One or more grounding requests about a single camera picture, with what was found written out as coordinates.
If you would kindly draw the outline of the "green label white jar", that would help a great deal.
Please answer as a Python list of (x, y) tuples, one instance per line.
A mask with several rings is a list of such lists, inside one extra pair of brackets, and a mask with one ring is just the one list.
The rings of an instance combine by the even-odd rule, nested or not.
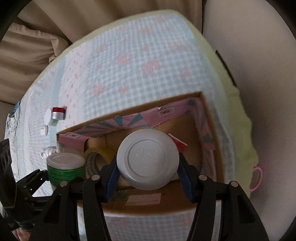
[(55, 153), (47, 157), (49, 181), (57, 187), (62, 181), (85, 179), (85, 159), (73, 153)]

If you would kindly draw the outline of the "yellow tape roll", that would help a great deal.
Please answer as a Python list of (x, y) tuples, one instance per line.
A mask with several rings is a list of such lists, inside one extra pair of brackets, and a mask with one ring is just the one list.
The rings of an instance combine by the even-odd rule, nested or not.
[(86, 178), (98, 175), (103, 166), (111, 163), (115, 152), (109, 148), (89, 148), (83, 154)]

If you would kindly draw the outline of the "pale green white-lid jar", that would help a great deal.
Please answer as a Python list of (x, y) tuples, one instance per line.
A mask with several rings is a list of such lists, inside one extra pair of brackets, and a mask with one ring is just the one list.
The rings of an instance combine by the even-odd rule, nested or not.
[(52, 117), (52, 109), (48, 108), (44, 115), (44, 125), (46, 126), (56, 126), (58, 123), (57, 120), (54, 120)]

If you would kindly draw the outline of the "red Marubi carton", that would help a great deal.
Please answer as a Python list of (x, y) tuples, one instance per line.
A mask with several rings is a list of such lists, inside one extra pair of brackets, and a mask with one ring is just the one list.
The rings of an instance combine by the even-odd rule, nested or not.
[(168, 133), (168, 136), (175, 143), (175, 145), (176, 145), (179, 153), (183, 153), (186, 150), (186, 148), (188, 146), (186, 143), (184, 143), (183, 141), (179, 140), (177, 137), (175, 137), (174, 135), (172, 135), (170, 133)]

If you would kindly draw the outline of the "red silver small jar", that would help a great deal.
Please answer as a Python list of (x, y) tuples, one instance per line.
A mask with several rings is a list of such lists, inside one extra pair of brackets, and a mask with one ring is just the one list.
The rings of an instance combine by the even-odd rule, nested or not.
[(57, 121), (62, 121), (65, 119), (65, 113), (66, 113), (65, 108), (53, 107), (52, 108), (52, 119), (57, 120)]

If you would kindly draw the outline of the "white round lid jar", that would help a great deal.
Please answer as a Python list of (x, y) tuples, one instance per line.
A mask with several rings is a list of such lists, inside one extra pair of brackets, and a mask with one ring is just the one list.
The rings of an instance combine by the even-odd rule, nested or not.
[(168, 184), (177, 173), (179, 160), (173, 140), (154, 129), (129, 134), (116, 155), (123, 180), (140, 190), (156, 190)]

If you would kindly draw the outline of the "small white medicine bottle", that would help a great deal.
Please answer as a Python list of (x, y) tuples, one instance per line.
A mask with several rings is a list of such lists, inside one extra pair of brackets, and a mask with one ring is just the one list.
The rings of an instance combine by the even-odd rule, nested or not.
[(47, 147), (43, 148), (40, 152), (40, 156), (42, 159), (46, 160), (48, 156), (51, 156), (52, 154), (55, 154), (57, 152), (56, 147)]

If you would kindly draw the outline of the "pink patterned cardboard box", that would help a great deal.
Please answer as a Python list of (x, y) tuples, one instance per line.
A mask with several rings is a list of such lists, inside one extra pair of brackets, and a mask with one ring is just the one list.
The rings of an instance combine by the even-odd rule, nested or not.
[(93, 119), (57, 134), (60, 152), (92, 157), (87, 176), (117, 159), (120, 177), (106, 214), (152, 215), (194, 210), (177, 175), (180, 155), (223, 181), (221, 152), (202, 92), (155, 101)]

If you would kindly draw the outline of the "light blue checkered tablecloth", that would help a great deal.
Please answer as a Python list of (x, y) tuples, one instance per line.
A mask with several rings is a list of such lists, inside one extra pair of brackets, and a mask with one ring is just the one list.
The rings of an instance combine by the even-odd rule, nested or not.
[[(213, 181), (236, 181), (248, 197), (258, 162), (251, 120), (216, 53), (176, 11), (139, 14), (99, 28), (67, 48), (40, 74), (8, 117), (14, 178), (19, 181), (36, 169), (48, 171), (40, 152), (56, 147), (61, 153), (57, 134), (64, 130), (195, 92), (204, 94), (221, 152), (224, 179)], [(45, 112), (53, 107), (65, 108), (65, 119), (46, 126)], [(48, 180), (33, 196), (51, 196), (57, 187)], [(103, 213), (110, 240), (188, 240), (195, 211), (196, 207), (172, 214)], [(211, 240), (218, 240), (220, 214), (217, 201)]]

